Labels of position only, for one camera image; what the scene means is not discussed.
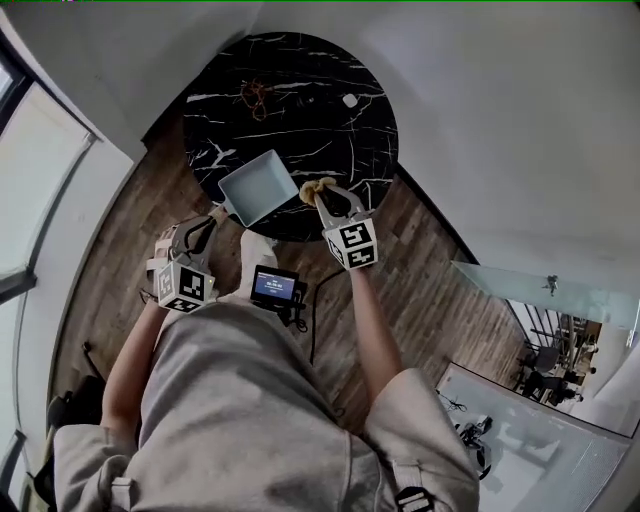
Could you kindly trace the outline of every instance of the black marble table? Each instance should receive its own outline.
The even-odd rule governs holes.
[[[184,144],[214,203],[224,200],[222,177],[275,149],[298,187],[332,176],[373,211],[398,160],[396,121],[373,75],[342,48],[292,32],[245,37],[211,61],[187,91]],[[317,210],[298,197],[251,229],[322,238]]]

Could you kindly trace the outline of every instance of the white plastic tray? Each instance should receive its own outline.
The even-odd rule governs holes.
[[[245,227],[298,195],[298,187],[273,149],[225,176],[218,185],[225,196],[224,207]]]

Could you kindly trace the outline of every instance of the hardwood floor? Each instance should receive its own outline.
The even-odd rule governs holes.
[[[158,234],[172,223],[210,210],[187,166],[181,113],[161,119],[154,140],[102,226],[79,279],[58,345],[52,391],[63,394],[87,373],[81,345],[89,341],[94,360],[106,376],[142,310],[138,290],[145,286],[144,265]],[[454,361],[500,384],[509,385],[523,334],[506,304],[484,295],[452,267],[465,258],[427,208],[396,177],[375,212],[380,262],[373,280],[408,366],[427,371],[437,383]],[[226,222],[211,266],[221,293],[240,280],[242,228]],[[315,285],[339,265],[324,242],[282,243],[279,264]],[[310,308],[303,313],[311,327]],[[306,334],[291,327],[309,353]],[[367,408],[355,352],[351,291],[346,274],[327,283],[319,296],[315,367],[334,405],[345,409],[343,425],[357,431]]]

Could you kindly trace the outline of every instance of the monitor display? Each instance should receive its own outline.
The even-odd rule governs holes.
[[[275,299],[291,300],[296,280],[291,277],[277,276],[267,272],[258,272],[254,291],[260,295]]]

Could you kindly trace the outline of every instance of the yellow sponge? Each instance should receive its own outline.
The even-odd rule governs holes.
[[[335,185],[336,180],[333,178],[320,178],[319,180],[312,180],[305,182],[302,187],[300,187],[300,199],[303,203],[307,203],[310,206],[315,208],[316,194],[322,192],[326,185]]]

